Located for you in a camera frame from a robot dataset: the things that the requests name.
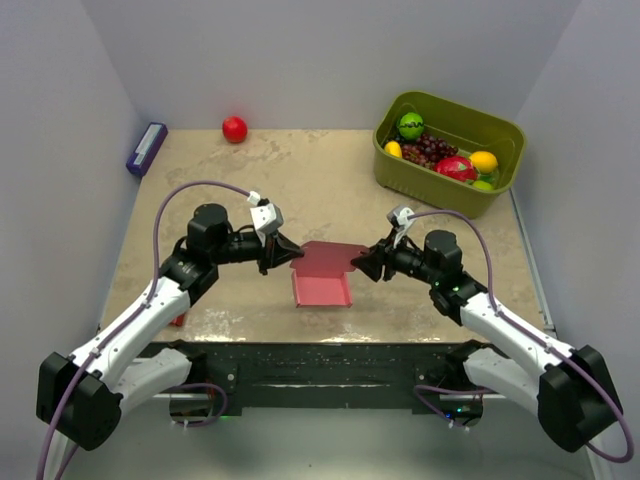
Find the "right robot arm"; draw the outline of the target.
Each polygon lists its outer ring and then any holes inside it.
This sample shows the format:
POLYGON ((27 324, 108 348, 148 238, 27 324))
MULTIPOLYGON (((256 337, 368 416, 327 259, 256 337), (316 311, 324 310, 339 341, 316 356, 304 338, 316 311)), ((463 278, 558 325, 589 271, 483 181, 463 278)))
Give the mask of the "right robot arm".
POLYGON ((575 452, 622 416, 602 355, 576 349, 545 334, 500 304, 462 266, 456 236, 429 232, 421 249, 407 240, 380 240, 352 265, 373 281, 401 273, 429 285, 433 305, 445 317, 489 341, 445 369, 459 393, 474 386, 496 392, 537 417, 560 448, 575 452))

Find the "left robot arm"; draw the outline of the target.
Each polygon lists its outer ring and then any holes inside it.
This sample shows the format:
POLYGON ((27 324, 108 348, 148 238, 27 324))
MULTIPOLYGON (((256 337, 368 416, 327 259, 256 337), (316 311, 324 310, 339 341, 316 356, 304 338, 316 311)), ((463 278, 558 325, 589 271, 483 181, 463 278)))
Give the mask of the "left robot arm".
POLYGON ((255 262, 261 274, 303 256, 280 234, 280 209, 261 200, 252 227, 232 229, 219 204, 199 206, 150 284, 106 329, 68 356, 50 354, 39 369, 37 417, 87 451, 101 446, 120 420, 154 395, 179 386, 200 390, 207 368, 180 345, 142 362, 137 356, 218 280, 221 265, 255 262))

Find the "pink paper box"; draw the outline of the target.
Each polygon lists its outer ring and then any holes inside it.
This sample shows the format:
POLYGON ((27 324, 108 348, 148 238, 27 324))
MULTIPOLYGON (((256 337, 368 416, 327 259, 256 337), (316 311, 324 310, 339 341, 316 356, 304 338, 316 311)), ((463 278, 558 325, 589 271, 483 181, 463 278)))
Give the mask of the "pink paper box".
POLYGON ((304 256, 291 261, 293 296, 298 308, 341 307, 353 304, 348 274, 351 261, 367 250, 364 245, 309 241, 304 256))

